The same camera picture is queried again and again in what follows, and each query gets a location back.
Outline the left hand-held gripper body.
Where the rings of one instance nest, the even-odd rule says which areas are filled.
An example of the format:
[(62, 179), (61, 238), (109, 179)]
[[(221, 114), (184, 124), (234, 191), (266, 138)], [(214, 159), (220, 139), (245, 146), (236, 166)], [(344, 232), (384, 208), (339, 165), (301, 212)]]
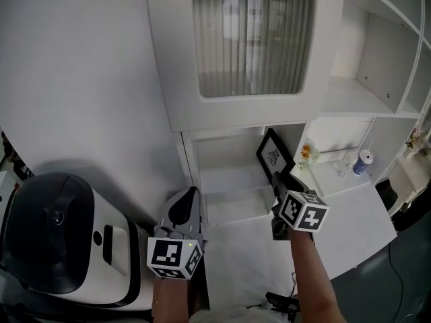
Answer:
[(147, 266), (158, 277), (192, 278), (206, 244), (200, 208), (201, 195), (195, 186), (174, 194), (161, 207), (147, 243)]

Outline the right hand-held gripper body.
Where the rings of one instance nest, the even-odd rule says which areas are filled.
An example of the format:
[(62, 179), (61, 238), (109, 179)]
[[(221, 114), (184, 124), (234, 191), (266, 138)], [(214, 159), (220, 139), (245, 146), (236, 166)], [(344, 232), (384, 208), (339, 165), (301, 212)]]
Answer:
[(287, 193), (285, 197), (276, 197), (271, 208), (273, 239), (288, 240), (290, 229), (309, 234), (319, 232), (329, 212), (329, 206), (297, 177), (291, 174), (281, 176)]

